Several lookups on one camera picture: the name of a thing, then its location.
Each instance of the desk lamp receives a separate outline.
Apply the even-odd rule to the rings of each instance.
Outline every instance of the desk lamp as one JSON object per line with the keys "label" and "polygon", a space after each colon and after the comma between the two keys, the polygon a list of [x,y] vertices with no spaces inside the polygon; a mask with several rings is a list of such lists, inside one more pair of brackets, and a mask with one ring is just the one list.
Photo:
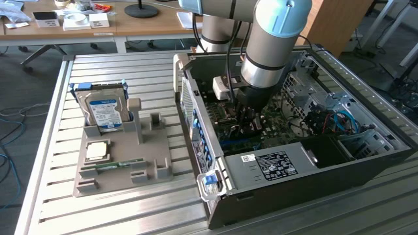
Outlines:
{"label": "desk lamp", "polygon": [[124,8],[124,12],[135,18],[150,18],[158,15],[159,10],[154,6],[143,5],[143,1],[138,0],[138,4],[128,5]]}

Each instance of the tape roll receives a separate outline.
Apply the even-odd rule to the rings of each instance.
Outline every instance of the tape roll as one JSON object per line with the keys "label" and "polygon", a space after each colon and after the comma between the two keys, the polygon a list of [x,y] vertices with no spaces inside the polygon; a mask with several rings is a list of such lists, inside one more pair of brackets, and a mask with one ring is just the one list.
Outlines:
{"label": "tape roll", "polygon": [[64,16],[64,21],[71,21],[75,24],[85,24],[87,17],[81,13],[71,13]]}

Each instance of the chair wheel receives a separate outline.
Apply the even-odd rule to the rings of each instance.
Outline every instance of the chair wheel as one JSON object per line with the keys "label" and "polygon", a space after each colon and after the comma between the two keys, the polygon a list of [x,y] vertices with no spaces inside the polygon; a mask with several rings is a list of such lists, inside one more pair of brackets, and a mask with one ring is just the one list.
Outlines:
{"label": "chair wheel", "polygon": [[23,70],[24,70],[24,72],[27,72],[27,73],[32,73],[32,72],[33,72],[33,68],[32,68],[32,67],[24,66],[24,67],[23,67]]}
{"label": "chair wheel", "polygon": [[98,44],[95,44],[95,43],[91,43],[91,44],[89,44],[89,47],[91,47],[92,49],[95,49],[95,50],[99,49]]}
{"label": "chair wheel", "polygon": [[21,52],[28,52],[29,51],[27,47],[19,46],[17,48],[19,48],[19,51],[21,51]]}
{"label": "chair wheel", "polygon": [[150,48],[154,48],[154,42],[147,42],[147,46],[148,46]]}

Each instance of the power supply label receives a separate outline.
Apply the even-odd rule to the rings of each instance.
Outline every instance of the power supply label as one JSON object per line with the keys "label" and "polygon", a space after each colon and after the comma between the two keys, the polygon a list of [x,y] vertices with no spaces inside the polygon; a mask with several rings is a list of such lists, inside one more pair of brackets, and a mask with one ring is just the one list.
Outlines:
{"label": "power supply label", "polygon": [[268,181],[298,174],[284,151],[258,156],[255,160]]}

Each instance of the red object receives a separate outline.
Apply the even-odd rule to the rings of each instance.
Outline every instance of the red object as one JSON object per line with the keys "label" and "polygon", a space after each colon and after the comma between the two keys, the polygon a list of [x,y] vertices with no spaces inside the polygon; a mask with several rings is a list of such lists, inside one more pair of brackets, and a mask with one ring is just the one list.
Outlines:
{"label": "red object", "polygon": [[112,9],[112,6],[104,4],[94,4],[95,9],[102,10],[103,12],[108,12]]}

